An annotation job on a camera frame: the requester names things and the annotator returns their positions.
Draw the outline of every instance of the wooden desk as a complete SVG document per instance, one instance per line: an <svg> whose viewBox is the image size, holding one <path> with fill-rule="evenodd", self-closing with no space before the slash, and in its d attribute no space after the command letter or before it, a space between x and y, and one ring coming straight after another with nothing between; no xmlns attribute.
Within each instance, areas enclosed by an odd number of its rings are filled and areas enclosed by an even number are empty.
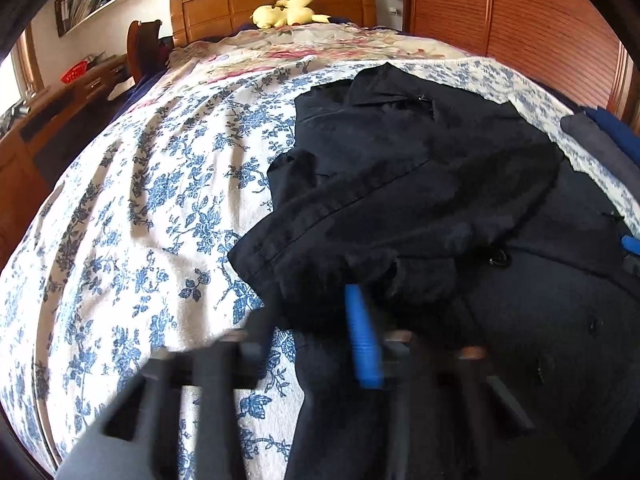
<svg viewBox="0 0 640 480"><path fill-rule="evenodd" d="M38 172L34 156L78 112L107 97L126 77L126 63L126 55L118 56L44 96L0 139L0 269L52 191Z"/></svg>

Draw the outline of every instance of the folded clothing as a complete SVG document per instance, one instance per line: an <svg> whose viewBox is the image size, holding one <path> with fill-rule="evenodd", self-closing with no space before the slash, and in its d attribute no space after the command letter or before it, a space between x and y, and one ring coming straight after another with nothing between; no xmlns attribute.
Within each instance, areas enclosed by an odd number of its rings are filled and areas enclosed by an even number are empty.
<svg viewBox="0 0 640 480"><path fill-rule="evenodd" d="M636 200L640 200L640 168L592 119L580 112L563 117L560 126L622 182Z"/></svg>
<svg viewBox="0 0 640 480"><path fill-rule="evenodd" d="M585 108L584 112L603 129L636 166L640 166L640 137L614 114L598 107Z"/></svg>

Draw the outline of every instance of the window frame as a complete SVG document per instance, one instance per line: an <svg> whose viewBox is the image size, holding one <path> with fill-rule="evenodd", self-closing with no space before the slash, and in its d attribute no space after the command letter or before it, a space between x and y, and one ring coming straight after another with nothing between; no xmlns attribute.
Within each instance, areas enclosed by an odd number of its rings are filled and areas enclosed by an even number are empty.
<svg viewBox="0 0 640 480"><path fill-rule="evenodd" d="M30 101L46 90L38 67L31 23L15 42L11 50L11 59L23 99Z"/></svg>

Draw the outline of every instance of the book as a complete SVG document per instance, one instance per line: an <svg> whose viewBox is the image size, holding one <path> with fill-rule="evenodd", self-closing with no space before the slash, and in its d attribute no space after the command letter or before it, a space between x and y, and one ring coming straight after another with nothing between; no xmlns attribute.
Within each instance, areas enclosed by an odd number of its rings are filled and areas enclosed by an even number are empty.
<svg viewBox="0 0 640 480"><path fill-rule="evenodd" d="M92 5L94 0L75 0L74 3L78 3L75 7L75 11L71 16L71 27L75 27L78 23L84 20L89 14L92 13Z"/></svg>
<svg viewBox="0 0 640 480"><path fill-rule="evenodd" d="M69 27L69 0L62 0L61 10L62 10L62 25L66 32L71 28Z"/></svg>
<svg viewBox="0 0 640 480"><path fill-rule="evenodd" d="M61 38L62 36L64 36L66 30L65 30L65 25L63 23L63 17L62 17L62 1L63 0L56 0L54 2L54 10L56 13L56 27L58 28L58 37Z"/></svg>

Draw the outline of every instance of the red basket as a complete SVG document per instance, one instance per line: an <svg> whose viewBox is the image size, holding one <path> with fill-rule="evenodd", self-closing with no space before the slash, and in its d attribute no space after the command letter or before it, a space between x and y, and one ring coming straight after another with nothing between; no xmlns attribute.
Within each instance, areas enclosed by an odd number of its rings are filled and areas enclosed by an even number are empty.
<svg viewBox="0 0 640 480"><path fill-rule="evenodd" d="M60 81L68 85L72 81L75 81L80 76L84 75L88 66L89 62L87 60L82 60L80 63L67 70L65 75L60 78Z"/></svg>

